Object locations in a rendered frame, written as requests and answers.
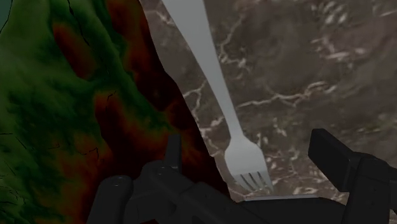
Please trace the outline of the grey metal fork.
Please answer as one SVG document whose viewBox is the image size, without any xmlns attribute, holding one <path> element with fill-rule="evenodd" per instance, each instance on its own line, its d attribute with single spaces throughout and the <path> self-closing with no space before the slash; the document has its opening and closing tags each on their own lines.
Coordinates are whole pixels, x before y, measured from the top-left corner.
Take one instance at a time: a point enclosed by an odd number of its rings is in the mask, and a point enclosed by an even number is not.
<svg viewBox="0 0 397 224">
<path fill-rule="evenodd" d="M 166 10 L 196 58 L 220 106 L 230 133 L 226 166 L 243 188 L 274 189 L 260 147 L 243 133 L 214 47 L 203 0 L 162 0 Z"/>
</svg>

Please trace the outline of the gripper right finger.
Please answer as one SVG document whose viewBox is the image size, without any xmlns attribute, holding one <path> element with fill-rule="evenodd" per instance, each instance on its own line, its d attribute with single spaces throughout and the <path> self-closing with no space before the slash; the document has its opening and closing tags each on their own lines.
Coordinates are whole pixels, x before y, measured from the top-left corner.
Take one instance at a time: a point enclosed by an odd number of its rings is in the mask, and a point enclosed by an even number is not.
<svg viewBox="0 0 397 224">
<path fill-rule="evenodd" d="M 313 129 L 308 156 L 340 192 L 348 192 L 341 224 L 389 224 L 397 214 L 397 168 L 355 152 L 325 129 Z"/>
</svg>

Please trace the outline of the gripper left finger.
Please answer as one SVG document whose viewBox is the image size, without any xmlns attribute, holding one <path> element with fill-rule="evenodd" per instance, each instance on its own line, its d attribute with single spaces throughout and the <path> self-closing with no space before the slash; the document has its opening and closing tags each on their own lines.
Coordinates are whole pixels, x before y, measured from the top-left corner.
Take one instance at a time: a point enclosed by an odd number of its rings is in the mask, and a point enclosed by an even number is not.
<svg viewBox="0 0 397 224">
<path fill-rule="evenodd" d="M 222 193 L 181 174 L 181 137 L 173 134 L 164 159 L 147 163 L 137 179 L 100 183 L 87 224 L 232 224 L 232 208 Z"/>
</svg>

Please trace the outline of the green and red fruit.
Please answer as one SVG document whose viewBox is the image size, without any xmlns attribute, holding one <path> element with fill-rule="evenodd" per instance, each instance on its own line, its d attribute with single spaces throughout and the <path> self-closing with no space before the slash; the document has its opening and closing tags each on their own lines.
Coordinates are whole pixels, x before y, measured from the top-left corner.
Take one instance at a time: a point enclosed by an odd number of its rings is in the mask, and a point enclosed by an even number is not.
<svg viewBox="0 0 397 224">
<path fill-rule="evenodd" d="M 99 183 L 138 177 L 172 133 L 183 174 L 228 194 L 140 0 L 12 0 L 0 30 L 0 224 L 85 224 Z"/>
</svg>

